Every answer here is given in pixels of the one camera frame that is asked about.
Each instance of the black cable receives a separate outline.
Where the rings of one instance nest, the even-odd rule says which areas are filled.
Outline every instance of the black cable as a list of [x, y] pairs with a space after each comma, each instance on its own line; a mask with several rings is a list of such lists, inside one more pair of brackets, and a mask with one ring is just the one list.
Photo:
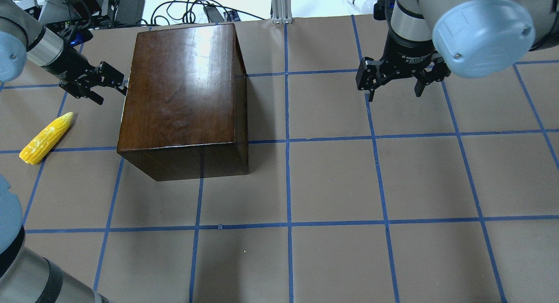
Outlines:
[[[186, 12], [187, 14], [190, 14], [189, 18], [188, 18], [189, 19], [188, 23], [194, 23], [196, 21], [196, 14], [192, 10], [192, 9], [194, 9], [194, 5], [196, 5], [196, 4], [202, 4], [204, 6], [209, 5], [209, 3], [207, 1], [206, 1], [206, 3], [204, 3], [202, 0], [192, 1], [192, 4], [190, 5], [190, 9], [188, 9], [187, 12]], [[210, 22], [210, 17], [207, 14], [206, 14], [206, 17], [208, 18], [208, 22]]]
[[[157, 12], [157, 10], [158, 10], [160, 7], [162, 7], [163, 5], [173, 4], [173, 3], [182, 3], [182, 4], [186, 4], [187, 11], [184, 13], [184, 15], [183, 15], [182, 18], [175, 19], [175, 18], [171, 17], [171, 18], [173, 18], [173, 19], [175, 19], [175, 20], [182, 20], [183, 23], [193, 23], [193, 21], [192, 21], [192, 22], [185, 22], [185, 20], [184, 20], [184, 18], [188, 15], [189, 12], [191, 12], [191, 9], [192, 9], [192, 7], [190, 7], [190, 10], [188, 10], [188, 5], [189, 5], [189, 4], [192, 4], [192, 6], [193, 6], [194, 4], [197, 4], [197, 5], [206, 5], [206, 6], [207, 6], [207, 4], [204, 4], [204, 3], [199, 2], [199, 1], [196, 2], [196, 3], [194, 3], [194, 2], [189, 2], [189, 1], [182, 1], [182, 0], [165, 1], [165, 2], [163, 2], [163, 3], [161, 3], [161, 4], [159, 4], [159, 5], [154, 9], [154, 11], [152, 12], [152, 16], [151, 16], [151, 19], [150, 19], [150, 24], [154, 24], [153, 19], [154, 19], [154, 17], [155, 17], [155, 13]], [[227, 6], [220, 6], [220, 7], [223, 8], [223, 9], [235, 10], [235, 11], [238, 12], [238, 13], [243, 13], [243, 14], [246, 14], [246, 15], [252, 16], [252, 17], [254, 17], [254, 18], [261, 19], [261, 20], [266, 20], [265, 18], [262, 18], [262, 17], [260, 17], [260, 16], [257, 16], [257, 15], [251, 14], [251, 13], [247, 13], [247, 12], [243, 12], [242, 10], [238, 10], [238, 9], [235, 9], [235, 8], [231, 8], [231, 7], [227, 7]]]
[[167, 9], [166, 9], [167, 15], [168, 15], [170, 18], [172, 18], [172, 19], [174, 19], [174, 20], [176, 20], [176, 21], [183, 20], [184, 17], [183, 17], [183, 18], [174, 18], [171, 14], [169, 14], [169, 8], [171, 7], [171, 5], [173, 5], [173, 3], [170, 3], [169, 6], [168, 6]]
[[225, 13], [227, 14], [227, 19], [225, 19], [225, 21], [228, 21], [228, 22], [231, 21], [231, 17], [229, 15], [229, 13], [227, 12], [227, 9], [225, 9], [225, 7], [223, 7], [223, 5], [221, 5], [221, 3], [219, 3], [218, 1], [215, 1], [215, 0], [203, 0], [203, 1], [211, 1], [212, 3], [216, 3], [217, 6], [221, 7], [225, 11]]
[[157, 18], [163, 18], [163, 19], [165, 19], [165, 21], [167, 22], [167, 25], [168, 25], [168, 26], [171, 25], [171, 23], [169, 22], [169, 19], [167, 19], [166, 17], [161, 16], [161, 15], [157, 15], [157, 16], [155, 16], [155, 17], [153, 18], [153, 20], [154, 20], [154, 22], [155, 22], [156, 25], [157, 25]]
[[86, 10], [88, 21], [87, 24], [80, 27], [80, 29], [89, 29], [93, 26], [93, 15], [90, 12], [90, 8], [86, 5], [86, 3], [82, 0], [79, 1], [82, 4], [83, 8]]

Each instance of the blue tape grid line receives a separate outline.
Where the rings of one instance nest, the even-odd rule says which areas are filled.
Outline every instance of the blue tape grid line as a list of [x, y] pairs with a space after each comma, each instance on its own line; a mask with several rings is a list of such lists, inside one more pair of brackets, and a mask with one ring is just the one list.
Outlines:
[[[559, 215], [533, 216], [499, 216], [484, 217], [487, 221], [530, 221], [530, 220], [559, 220]], [[393, 224], [440, 224], [440, 223], [475, 223], [478, 217], [466, 218], [437, 218], [437, 219], [392, 219]], [[239, 230], [258, 229], [263, 227], [308, 227], [308, 226], [344, 226], [344, 225], [385, 225], [384, 220], [349, 220], [349, 221], [304, 221], [291, 223], [261, 223], [238, 225], [183, 225], [183, 226], [148, 226], [148, 227], [112, 227], [109, 232], [153, 232], [153, 231], [188, 231], [188, 230]], [[51, 233], [104, 233], [106, 228], [74, 228], [74, 229], [26, 229], [27, 234]]]
[[554, 63], [559, 63], [559, 60], [516, 62], [515, 65], [526, 65], [526, 64], [554, 64]]
[[295, 301], [295, 291], [293, 289], [293, 233], [291, 226], [291, 168], [289, 166], [290, 159], [290, 134], [289, 134], [289, 54], [287, 43], [287, 27], [288, 24], [283, 24], [283, 53], [285, 55], [285, 171], [286, 171], [286, 197], [287, 197], [287, 267], [289, 277], [289, 302]]
[[45, 162], [46, 162], [46, 160], [43, 160], [41, 162], [41, 166], [38, 168], [37, 178], [35, 178], [35, 183], [33, 185], [33, 190], [31, 192], [31, 196], [29, 197], [28, 206], [25, 208], [23, 225], [25, 225], [26, 222], [28, 221], [29, 212], [31, 211], [31, 206], [33, 205], [33, 201], [35, 199], [35, 194], [37, 192], [38, 183], [41, 179], [42, 171], [45, 168]]
[[[357, 24], [355, 23], [355, 16], [351, 15], [351, 21], [353, 25], [353, 33], [355, 35], [355, 44], [357, 45], [357, 54], [359, 56], [359, 60], [361, 61], [362, 53], [361, 53], [361, 43], [359, 42], [359, 33], [357, 32]], [[369, 120], [369, 129], [371, 130], [371, 141], [373, 144], [373, 153], [375, 156], [375, 167], [377, 172], [377, 181], [379, 182], [379, 192], [381, 197], [381, 205], [383, 206], [383, 222], [385, 225], [385, 234], [386, 234], [386, 246], [388, 251], [389, 257], [389, 264], [390, 264], [390, 273], [392, 276], [392, 285], [394, 291], [394, 301], [396, 303], [400, 303], [400, 292], [398, 290], [398, 281], [396, 275], [396, 267], [394, 264], [394, 254], [392, 248], [392, 239], [390, 237], [390, 220], [388, 216], [388, 210], [386, 208], [386, 199], [384, 193], [384, 186], [383, 186], [383, 174], [381, 173], [381, 166], [379, 162], [379, 152], [377, 148], [377, 136], [375, 134], [375, 126], [373, 125], [373, 119], [371, 116], [371, 106], [369, 104], [369, 100], [367, 99], [367, 94], [363, 95], [365, 99], [365, 105], [367, 108], [367, 118]]]
[[48, 88], [48, 87], [58, 87], [58, 84], [5, 86], [4, 89], [7, 89], [7, 90], [21, 90], [21, 89], [27, 89], [27, 88]]
[[114, 182], [114, 190], [112, 192], [112, 198], [110, 200], [110, 208], [108, 210], [107, 224], [104, 228], [103, 243], [101, 244], [101, 251], [99, 254], [99, 261], [97, 263], [97, 270], [95, 272], [95, 281], [93, 283], [93, 290], [97, 291], [99, 286], [99, 277], [101, 274], [101, 269], [103, 267], [104, 252], [107, 247], [108, 234], [110, 232], [110, 222], [112, 221], [112, 214], [114, 212], [114, 204], [116, 203], [116, 195], [118, 193], [118, 186], [120, 185], [120, 176], [122, 175], [122, 167], [124, 166], [124, 158], [120, 158], [120, 164], [118, 165], [118, 172], [116, 173], [116, 180]]
[[521, 73], [519, 72], [516, 64], [513, 65], [513, 68], [514, 68], [514, 72], [517, 75], [518, 81], [520, 82], [520, 84], [522, 86], [522, 90], [524, 91], [526, 99], [528, 100], [528, 103], [530, 104], [530, 108], [531, 108], [532, 112], [534, 113], [535, 119], [538, 122], [538, 125], [539, 125], [539, 128], [540, 128], [539, 132], [541, 134], [543, 134], [543, 138], [545, 138], [545, 142], [547, 142], [547, 146], [549, 147], [549, 152], [551, 152], [551, 157], [553, 157], [553, 161], [555, 162], [555, 166], [557, 167], [557, 170], [559, 170], [559, 160], [557, 160], [557, 154], [555, 153], [555, 150], [553, 150], [553, 145], [551, 144], [551, 140], [549, 140], [549, 136], [547, 135], [547, 132], [545, 131], [545, 127], [543, 126], [543, 122], [542, 122], [541, 118], [539, 117], [539, 114], [538, 114], [538, 111], [535, 108], [534, 102], [531, 100], [528, 89], [526, 88], [526, 84], [524, 84], [524, 81], [522, 80]]
[[[481, 135], [495, 135], [495, 134], [541, 134], [541, 130], [523, 130], [523, 131], [483, 131], [483, 132], [461, 132], [461, 136], [481, 136]], [[559, 132], [559, 129], [545, 130], [545, 132]], [[429, 137], [445, 137], [457, 136], [455, 132], [448, 133], [429, 133], [429, 134], [386, 134], [376, 135], [375, 138], [429, 138]], [[308, 142], [308, 141], [336, 141], [336, 140], [369, 140], [372, 136], [342, 136], [342, 137], [322, 137], [322, 138], [290, 138], [289, 142]], [[251, 140], [249, 144], [279, 144], [285, 143], [287, 140]]]
[[[547, 133], [557, 133], [559, 129], [545, 130]], [[541, 134], [541, 130], [522, 130], [522, 131], [483, 131], [483, 132], [461, 132], [461, 136], [481, 136], [481, 135], [495, 135], [495, 134]], [[445, 137], [456, 136], [456, 133], [429, 133], [429, 134], [386, 134], [377, 135], [377, 139], [382, 138], [429, 138], [429, 137]], [[308, 141], [339, 141], [339, 140], [369, 140], [372, 136], [341, 136], [341, 137], [321, 137], [321, 138], [290, 138], [289, 142], [308, 142]], [[255, 144], [285, 144], [286, 139], [277, 140], [251, 140], [248, 143]], [[76, 148], [54, 148], [51, 152], [98, 152], [104, 150], [116, 150], [116, 146], [98, 146], [98, 147], [76, 147]], [[20, 149], [14, 150], [0, 150], [2, 154], [18, 154]]]
[[450, 112], [450, 115], [451, 115], [452, 124], [454, 125], [454, 128], [455, 128], [456, 137], [458, 138], [458, 142], [459, 142], [459, 146], [460, 146], [460, 152], [462, 153], [462, 159], [464, 161], [464, 166], [466, 168], [466, 173], [468, 175], [469, 186], [471, 187], [473, 200], [476, 204], [477, 216], [479, 217], [479, 222], [481, 224], [481, 230], [483, 232], [483, 238], [485, 239], [485, 244], [487, 246], [487, 253], [489, 254], [489, 261], [491, 261], [491, 267], [493, 268], [493, 275], [495, 275], [495, 281], [497, 282], [497, 289], [499, 290], [499, 295], [501, 296], [501, 302], [506, 303], [507, 298], [505, 297], [505, 292], [503, 291], [503, 284], [501, 283], [501, 277], [499, 276], [499, 270], [497, 269], [497, 262], [495, 262], [495, 256], [493, 255], [493, 248], [491, 247], [491, 241], [489, 241], [489, 234], [487, 233], [487, 227], [485, 225], [485, 219], [483, 217], [483, 212], [481, 211], [480, 201], [479, 201], [479, 198], [477, 197], [476, 186], [473, 183], [472, 172], [469, 169], [469, 163], [468, 163], [468, 158], [467, 158], [467, 155], [466, 155], [466, 150], [464, 148], [464, 144], [462, 142], [462, 137], [461, 137], [461, 134], [460, 134], [460, 130], [459, 130], [458, 124], [456, 122], [456, 117], [455, 117], [454, 111], [452, 109], [452, 104], [451, 104], [451, 100], [450, 100], [450, 97], [449, 97], [449, 93], [447, 92], [447, 86], [446, 86], [444, 81], [441, 82], [441, 84], [442, 84], [442, 87], [443, 87], [443, 93], [445, 94], [445, 99], [447, 101], [447, 105], [449, 106], [449, 112]]
[[196, 258], [198, 255], [198, 234], [200, 233], [200, 215], [202, 214], [202, 194], [204, 193], [204, 179], [200, 179], [198, 186], [198, 206], [196, 208], [196, 225], [194, 226], [194, 242], [192, 243], [192, 263], [190, 264], [190, 287], [188, 302], [194, 299], [194, 277], [196, 277]]

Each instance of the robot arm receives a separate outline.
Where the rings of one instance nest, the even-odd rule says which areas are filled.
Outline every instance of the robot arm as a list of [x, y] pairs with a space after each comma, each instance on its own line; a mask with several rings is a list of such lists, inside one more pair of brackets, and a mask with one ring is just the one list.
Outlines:
[[359, 90], [417, 78], [416, 96], [451, 71], [467, 78], [499, 72], [528, 51], [559, 44], [558, 0], [379, 0], [375, 19], [389, 33], [383, 56], [363, 58]]
[[0, 81], [18, 77], [29, 59], [56, 76], [59, 86], [75, 98], [103, 104], [103, 98], [91, 90], [93, 86], [109, 86], [126, 95], [124, 75], [106, 62], [92, 66], [70, 46], [72, 36], [61, 38], [12, 0], [0, 0]]

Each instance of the wooden box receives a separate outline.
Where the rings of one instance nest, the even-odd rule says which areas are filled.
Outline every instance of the wooden box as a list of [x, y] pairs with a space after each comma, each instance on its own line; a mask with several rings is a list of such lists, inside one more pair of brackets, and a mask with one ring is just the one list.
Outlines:
[[117, 152], [154, 180], [248, 173], [235, 26], [138, 33]]

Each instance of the yellow corn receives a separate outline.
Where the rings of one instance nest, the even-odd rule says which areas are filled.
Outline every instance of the yellow corn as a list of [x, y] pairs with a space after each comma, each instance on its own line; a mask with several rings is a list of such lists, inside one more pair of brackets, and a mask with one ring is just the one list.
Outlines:
[[54, 147], [62, 135], [70, 127], [74, 113], [68, 112], [48, 124], [33, 140], [20, 152], [20, 158], [26, 163], [38, 164], [42, 158]]

